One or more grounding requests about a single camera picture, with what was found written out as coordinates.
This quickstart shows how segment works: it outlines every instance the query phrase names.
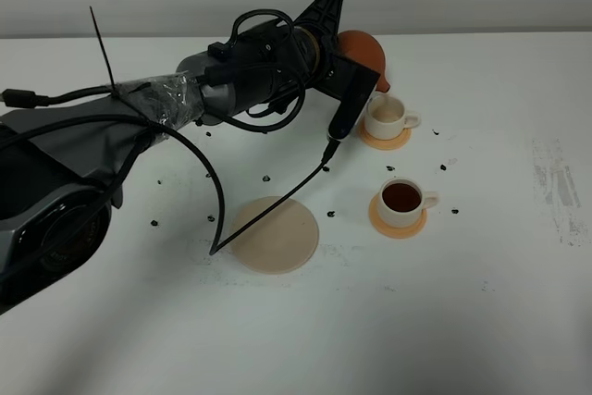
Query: orange object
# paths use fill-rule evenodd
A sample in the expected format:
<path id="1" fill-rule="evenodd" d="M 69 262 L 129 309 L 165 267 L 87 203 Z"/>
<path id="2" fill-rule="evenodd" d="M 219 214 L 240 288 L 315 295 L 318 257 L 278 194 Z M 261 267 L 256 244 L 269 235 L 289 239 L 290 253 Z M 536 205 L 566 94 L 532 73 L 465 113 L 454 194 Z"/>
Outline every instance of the orange object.
<path id="1" fill-rule="evenodd" d="M 417 233 L 422 231 L 424 225 L 427 221 L 427 211 L 424 209 L 422 210 L 422 215 L 419 217 L 416 223 L 411 224 L 409 227 L 392 227 L 387 224 L 385 221 L 380 219 L 378 215 L 378 210 L 376 208 L 376 202 L 378 201 L 378 195 L 375 194 L 372 201 L 370 201 L 370 205 L 368 206 L 368 216 L 370 217 L 370 222 L 376 229 L 376 231 L 382 233 L 389 238 L 395 238 L 397 240 L 404 240 L 405 238 L 411 238 L 415 236 Z"/>
<path id="2" fill-rule="evenodd" d="M 344 56 L 380 73 L 376 89 L 381 93 L 386 93 L 390 89 L 387 78 L 385 78 L 387 59 L 380 43 L 363 31 L 340 32 L 337 38 L 339 50 Z"/>
<path id="3" fill-rule="evenodd" d="M 377 139 L 372 136 L 364 126 L 364 120 L 361 119 L 360 125 L 358 126 L 358 132 L 360 133 L 360 138 L 364 141 L 367 145 L 371 147 L 377 148 L 378 150 L 396 150 L 401 148 L 404 144 L 409 141 L 411 138 L 411 129 L 405 129 L 401 132 L 399 136 L 393 139 L 389 139 L 387 141 L 383 141 L 381 139 Z"/>

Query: white cup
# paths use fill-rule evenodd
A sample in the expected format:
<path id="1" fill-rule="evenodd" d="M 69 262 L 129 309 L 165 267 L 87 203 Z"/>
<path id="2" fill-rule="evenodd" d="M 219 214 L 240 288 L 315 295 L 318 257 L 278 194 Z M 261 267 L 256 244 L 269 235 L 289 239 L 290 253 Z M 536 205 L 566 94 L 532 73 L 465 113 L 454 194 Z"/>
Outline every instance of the white cup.
<path id="1" fill-rule="evenodd" d="M 389 201 L 391 206 L 395 208 L 399 208 L 400 211 L 393 210 L 390 208 L 385 202 L 385 190 L 394 184 L 404 184 L 412 187 L 418 193 L 417 205 L 413 208 L 405 208 L 405 211 L 401 211 L 401 207 L 404 207 L 404 204 L 407 204 L 404 201 L 396 202 L 396 205 L 393 205 L 393 201 L 396 201 L 397 195 L 394 196 L 394 199 Z M 388 180 L 384 183 L 384 185 L 380 188 L 380 193 L 378 194 L 378 202 L 377 202 L 377 210 L 380 219 L 382 219 L 386 224 L 390 225 L 391 227 L 396 228 L 403 228 L 409 227 L 412 224 L 416 223 L 420 216 L 422 215 L 422 210 L 425 208 L 433 207 L 436 205 L 440 200 L 439 195 L 435 191 L 422 191 L 422 188 L 417 184 L 417 182 L 408 179 L 408 178 L 395 178 Z"/>
<path id="2" fill-rule="evenodd" d="M 414 129 L 421 122 L 419 113 L 406 110 L 399 99 L 383 93 L 368 101 L 364 113 L 366 131 L 382 141 L 395 139 L 404 129 Z"/>

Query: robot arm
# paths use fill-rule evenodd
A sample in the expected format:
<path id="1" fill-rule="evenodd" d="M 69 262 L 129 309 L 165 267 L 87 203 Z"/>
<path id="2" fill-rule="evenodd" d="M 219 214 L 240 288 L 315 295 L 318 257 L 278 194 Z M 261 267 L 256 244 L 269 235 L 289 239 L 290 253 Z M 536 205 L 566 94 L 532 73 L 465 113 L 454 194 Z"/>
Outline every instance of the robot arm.
<path id="1" fill-rule="evenodd" d="M 106 234 L 111 206 L 123 203 L 120 184 L 83 227 L 73 225 L 101 196 L 105 198 L 105 190 L 114 187 L 114 178 L 125 178 L 120 173 L 130 168 L 130 158 L 157 143 L 163 133 L 175 135 L 192 121 L 200 125 L 224 121 L 250 131 L 279 130 L 300 111 L 304 90 L 316 88 L 340 100 L 328 126 L 329 144 L 322 165 L 326 163 L 351 131 L 380 76 L 340 52 L 337 30 L 342 2 L 315 0 L 293 22 L 276 10 L 242 15 L 228 42 L 212 43 L 206 52 L 184 59 L 173 75 L 119 83 L 115 90 L 85 89 L 55 99 L 5 91 L 1 98 L 6 105 L 29 109 L 0 117 L 0 302 L 15 303 L 32 296 L 93 255 Z M 241 23 L 256 15 L 276 18 L 239 32 Z M 82 105 L 35 108 L 97 92 L 109 95 Z M 283 114 L 294 100 L 293 109 L 272 126 L 254 126 L 234 118 L 258 104 L 267 104 L 267 110 L 254 117 Z M 84 125 L 62 125 L 77 120 Z M 29 138 L 32 131 L 51 126 L 59 129 Z M 23 135 L 27 140 L 16 143 L 15 138 Z M 71 233 L 68 242 L 53 245 L 52 241 L 65 239 L 59 236 L 64 232 Z M 218 245 L 218 250 L 231 239 Z"/>

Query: black cable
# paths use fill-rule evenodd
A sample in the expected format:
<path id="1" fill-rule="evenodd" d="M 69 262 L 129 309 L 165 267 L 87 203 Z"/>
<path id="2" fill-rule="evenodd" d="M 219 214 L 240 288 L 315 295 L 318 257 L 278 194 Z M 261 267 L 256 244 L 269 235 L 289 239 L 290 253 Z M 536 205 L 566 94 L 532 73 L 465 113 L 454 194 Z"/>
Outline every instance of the black cable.
<path id="1" fill-rule="evenodd" d="M 234 240 L 236 240 L 245 230 L 247 230 L 249 227 L 251 227 L 252 225 L 259 222 L 261 219 L 263 219 L 267 215 L 269 215 L 269 213 L 271 213 L 276 208 L 278 208 L 280 205 L 285 203 L 296 191 L 298 191 L 299 189 L 304 187 L 312 178 L 314 178 L 318 174 L 319 171 L 321 171 L 323 169 L 323 167 L 327 164 L 327 162 L 329 162 L 329 160 L 331 160 L 331 158 L 333 157 L 333 154 L 335 154 L 335 152 L 339 148 L 339 144 L 340 144 L 340 141 L 338 141 L 336 139 L 329 139 L 329 142 L 327 144 L 327 148 L 325 148 L 325 151 L 323 152 L 323 157 L 321 159 L 321 163 L 319 164 L 319 166 L 317 168 L 315 168 L 313 170 L 313 172 L 310 175 L 308 175 L 300 184 L 298 184 L 292 190 L 288 191 L 288 193 L 286 193 L 284 196 L 279 198 L 273 204 L 269 205 L 266 208 L 266 210 L 261 212 L 259 215 L 257 215 L 256 217 L 251 219 L 249 222 L 247 222 L 244 226 L 242 226 L 237 231 L 235 231 L 230 236 L 228 236 L 225 240 L 223 240 L 219 244 L 213 243 L 212 248 L 210 249 L 210 256 L 212 256 L 213 254 L 216 254 L 216 252 L 218 252 L 220 249 L 222 249 L 223 247 L 228 245 L 230 242 L 233 242 Z"/>
<path id="2" fill-rule="evenodd" d="M 241 14 L 237 17 L 237 19 L 232 24 L 232 32 L 230 33 L 230 38 L 228 39 L 228 44 L 230 47 L 234 46 L 239 38 L 239 27 L 242 25 L 247 19 L 254 18 L 256 16 L 275 16 L 278 19 L 282 19 L 288 25 L 288 35 L 279 43 L 278 46 L 284 44 L 294 33 L 294 22 L 283 11 L 279 11 L 278 9 L 254 9 L 252 11 L 247 11 L 244 14 Z"/>
<path id="3" fill-rule="evenodd" d="M 302 77 L 294 68 L 279 63 L 266 62 L 238 66 L 212 66 L 205 69 L 203 75 L 201 77 L 198 77 L 198 82 L 207 83 L 211 86 L 216 86 L 234 80 L 237 74 L 241 74 L 247 71 L 256 71 L 264 69 L 274 69 L 278 70 L 279 72 L 286 71 L 288 74 L 290 74 L 290 76 L 296 82 L 296 85 L 298 87 L 298 99 L 296 100 L 296 105 L 294 106 L 294 108 L 292 108 L 292 111 L 290 111 L 288 115 L 284 117 L 282 120 L 275 124 L 262 126 L 247 124 L 246 122 L 237 120 L 234 117 L 227 116 L 226 114 L 214 108 L 206 108 L 205 113 L 217 119 L 220 119 L 221 121 L 226 122 L 227 124 L 233 127 L 236 127 L 241 130 L 247 130 L 253 133 L 269 133 L 271 131 L 280 130 L 286 127 L 288 124 L 291 123 L 292 120 L 294 120 L 298 116 L 298 114 L 302 110 L 302 106 L 304 105 L 304 99 L 306 98 L 306 86 L 304 84 L 304 81 L 302 80 Z"/>
<path id="4" fill-rule="evenodd" d="M 298 184 L 296 187 L 294 187 L 292 190 L 290 190 L 284 196 L 282 196 L 281 198 L 279 198 L 273 204 L 269 205 L 266 208 L 266 210 L 264 210 L 263 212 L 261 212 L 259 215 L 257 215 L 253 219 L 251 219 L 244 226 L 242 226 L 237 231 L 235 231 L 234 233 L 232 233 L 230 236 L 228 236 L 225 240 L 223 240 L 222 242 L 220 242 L 218 245 L 213 244 L 212 245 L 212 248 L 210 250 L 210 256 L 212 256 L 213 254 L 216 254 L 216 252 L 218 252 L 220 249 L 222 249 L 223 247 L 225 247 L 227 244 L 229 244 L 229 243 L 233 242 L 234 240 L 236 240 L 247 228 L 251 227 L 253 224 L 256 224 L 261 219 L 263 219 L 264 217 L 266 217 L 267 215 L 269 215 L 276 208 L 278 208 L 280 205 L 282 205 L 283 203 L 285 203 L 296 191 L 298 191 L 299 189 L 301 189 L 302 187 L 304 187 L 312 178 L 314 178 L 317 175 L 317 173 L 323 169 L 324 166 L 325 166 L 325 163 L 321 163 L 300 184 Z"/>
<path id="5" fill-rule="evenodd" d="M 90 88 L 82 88 L 81 90 L 76 90 L 74 92 L 65 93 L 60 96 L 48 97 L 47 99 L 40 101 L 39 106 L 65 104 L 66 102 L 70 102 L 75 99 L 80 99 L 82 97 L 96 96 L 98 94 L 109 94 L 109 93 L 112 93 L 112 90 L 111 90 L 111 87 L 109 87 L 107 85 L 101 85 L 98 87 L 90 87 Z"/>
<path id="6" fill-rule="evenodd" d="M 81 97 L 105 93 L 112 93 L 111 87 L 102 85 L 99 87 L 83 88 L 56 97 L 42 96 L 28 90 L 7 89 L 0 94 L 0 102 L 4 102 L 6 106 L 14 108 L 35 108 L 36 106 L 64 104 L 75 99 L 80 99 Z"/>
<path id="7" fill-rule="evenodd" d="M 107 72 L 109 73 L 109 80 L 111 80 L 111 88 L 113 92 L 115 92 L 115 81 L 113 79 L 113 71 L 111 71 L 111 64 L 109 64 L 109 58 L 107 57 L 107 52 L 105 50 L 105 46 L 103 45 L 103 38 L 101 37 L 101 32 L 99 31 L 99 25 L 96 23 L 96 17 L 94 16 L 93 7 L 89 6 L 91 10 L 91 17 L 92 17 L 92 24 L 94 25 L 94 32 L 96 33 L 96 38 L 99 41 L 99 45 L 101 45 L 101 53 L 103 53 L 103 59 L 105 60 L 105 65 L 107 65 Z"/>
<path id="8" fill-rule="evenodd" d="M 123 181 L 128 176 L 133 164 L 136 162 L 136 159 L 138 159 L 138 156 L 148 148 L 148 146 L 149 144 L 146 143 L 146 140 L 138 140 L 129 152 L 113 181 L 109 184 L 109 187 L 84 208 L 82 214 L 72 223 L 72 230 L 63 233 L 62 236 L 59 236 L 52 242 L 48 242 L 47 245 L 42 245 L 40 249 L 9 267 L 8 270 L 0 274 L 0 284 L 35 265 L 35 263 L 42 259 L 46 254 L 71 241 L 111 200 L 117 189 L 121 187 L 121 184 L 123 184 Z"/>
<path id="9" fill-rule="evenodd" d="M 269 116 L 269 115 L 274 114 L 275 112 L 276 112 L 276 109 L 273 106 L 271 106 L 271 104 L 269 104 L 265 110 L 260 111 L 259 113 L 251 113 L 251 108 L 249 108 L 247 111 L 245 111 L 247 116 L 252 117 L 253 119 L 258 119 L 261 117 Z"/>
<path id="10" fill-rule="evenodd" d="M 35 138 L 37 136 L 42 136 L 46 133 L 50 133 L 52 131 L 61 130 L 69 127 L 74 127 L 77 125 L 82 124 L 89 124 L 94 122 L 119 122 L 125 123 L 130 125 L 137 125 L 139 127 L 145 127 L 152 130 L 158 130 L 160 132 L 166 133 L 172 138 L 176 139 L 177 141 L 181 142 L 185 147 L 187 147 L 193 154 L 195 154 L 200 161 L 202 162 L 203 166 L 210 174 L 212 181 L 214 182 L 214 186 L 216 188 L 216 195 L 218 200 L 218 208 L 219 208 L 219 215 L 216 225 L 216 232 L 214 235 L 213 245 L 217 245 L 220 237 L 222 235 L 222 228 L 224 227 L 224 214 L 226 212 L 226 206 L 224 202 L 224 192 L 222 190 L 222 184 L 214 167 L 210 163 L 210 161 L 205 157 L 205 155 L 197 148 L 190 140 L 188 140 L 185 136 L 180 134 L 178 131 L 173 130 L 169 127 L 166 127 L 162 124 L 153 121 L 146 121 L 141 117 L 135 116 L 128 116 L 128 115 L 95 115 L 95 116 L 84 116 L 84 117 L 73 117 L 70 119 L 65 119 L 59 122 L 54 122 L 52 124 L 44 125 L 37 129 L 28 130 L 12 136 L 3 142 L 0 142 L 0 151 L 4 150 L 5 148 L 14 145 L 15 143 L 19 143 L 22 141 L 27 141 L 28 139 Z M 10 276 L 14 276 L 14 273 L 11 269 L 12 267 L 16 267 L 16 265 L 11 266 L 6 272 L 0 274 L 0 283 L 2 283 L 5 278 L 5 274 L 10 273 Z"/>

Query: cup handle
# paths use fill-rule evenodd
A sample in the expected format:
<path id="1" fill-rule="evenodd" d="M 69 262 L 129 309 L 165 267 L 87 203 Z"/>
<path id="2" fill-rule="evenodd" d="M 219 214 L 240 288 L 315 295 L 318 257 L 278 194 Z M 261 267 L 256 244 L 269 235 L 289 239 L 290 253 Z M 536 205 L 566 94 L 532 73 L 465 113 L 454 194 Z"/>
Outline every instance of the cup handle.
<path id="1" fill-rule="evenodd" d="M 422 117 L 416 111 L 408 111 L 405 114 L 405 128 L 406 129 L 414 129 L 415 127 L 419 127 L 419 124 L 422 123 Z"/>
<path id="2" fill-rule="evenodd" d="M 433 207 L 440 202 L 440 195 L 436 191 L 424 192 L 424 208 Z"/>

